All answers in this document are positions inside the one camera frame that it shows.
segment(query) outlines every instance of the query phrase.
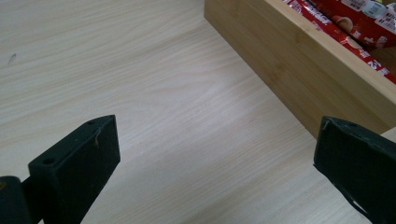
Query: wooden tray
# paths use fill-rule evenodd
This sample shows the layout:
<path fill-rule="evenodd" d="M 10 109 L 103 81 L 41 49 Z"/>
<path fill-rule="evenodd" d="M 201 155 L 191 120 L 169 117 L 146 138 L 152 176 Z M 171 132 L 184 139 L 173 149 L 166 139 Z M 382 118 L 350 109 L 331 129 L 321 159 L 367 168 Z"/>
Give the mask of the wooden tray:
<path fill-rule="evenodd" d="M 281 0 L 205 0 L 205 17 L 314 136 L 324 115 L 396 126 L 396 86 Z"/>

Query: red snack package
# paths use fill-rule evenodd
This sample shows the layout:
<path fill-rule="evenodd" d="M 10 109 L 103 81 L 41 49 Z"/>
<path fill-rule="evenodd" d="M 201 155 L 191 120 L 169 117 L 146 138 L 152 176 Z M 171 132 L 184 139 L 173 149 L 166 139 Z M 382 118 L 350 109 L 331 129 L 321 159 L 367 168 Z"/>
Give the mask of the red snack package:
<path fill-rule="evenodd" d="M 382 76 L 396 84 L 396 77 L 393 76 L 386 67 L 382 66 L 382 64 L 373 58 L 373 56 L 370 55 L 367 50 L 365 50 L 352 37 L 341 30 L 340 27 L 330 21 L 306 0 L 283 0 L 283 2 L 302 14 L 306 19 L 314 23 L 318 30 L 323 31 L 327 35 L 331 36 L 346 49 L 369 64 L 375 71 L 379 72 Z"/>
<path fill-rule="evenodd" d="M 396 12 L 375 0 L 309 0 L 364 46 L 396 46 Z"/>

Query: light wood surface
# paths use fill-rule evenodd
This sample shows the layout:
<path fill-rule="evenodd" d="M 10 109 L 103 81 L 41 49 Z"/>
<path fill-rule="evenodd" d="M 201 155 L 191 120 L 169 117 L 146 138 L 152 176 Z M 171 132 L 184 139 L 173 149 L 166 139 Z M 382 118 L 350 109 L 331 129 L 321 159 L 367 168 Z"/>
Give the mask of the light wood surface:
<path fill-rule="evenodd" d="M 203 0 L 0 1 L 0 175 L 107 114 L 121 163 L 83 223 L 368 223 Z"/>
<path fill-rule="evenodd" d="M 314 136 L 322 116 L 396 126 L 395 86 L 282 1 L 206 0 L 205 16 Z"/>

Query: scratch on table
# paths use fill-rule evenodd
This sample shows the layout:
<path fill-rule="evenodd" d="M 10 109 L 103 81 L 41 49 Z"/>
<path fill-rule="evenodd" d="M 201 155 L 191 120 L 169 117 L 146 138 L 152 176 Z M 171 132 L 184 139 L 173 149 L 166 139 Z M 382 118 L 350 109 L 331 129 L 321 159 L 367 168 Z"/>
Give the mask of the scratch on table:
<path fill-rule="evenodd" d="M 17 53 L 14 53 L 8 60 L 8 65 L 10 65 L 12 62 L 15 61 L 15 59 L 17 58 Z"/>

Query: tabletop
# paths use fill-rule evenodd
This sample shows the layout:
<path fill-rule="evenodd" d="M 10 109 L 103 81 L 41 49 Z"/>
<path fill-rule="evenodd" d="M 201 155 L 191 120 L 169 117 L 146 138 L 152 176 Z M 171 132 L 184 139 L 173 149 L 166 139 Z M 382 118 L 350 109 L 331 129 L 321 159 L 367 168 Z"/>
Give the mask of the tabletop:
<path fill-rule="evenodd" d="M 110 114 L 121 162 L 83 223 L 369 223 L 204 0 L 0 0 L 0 175 Z"/>

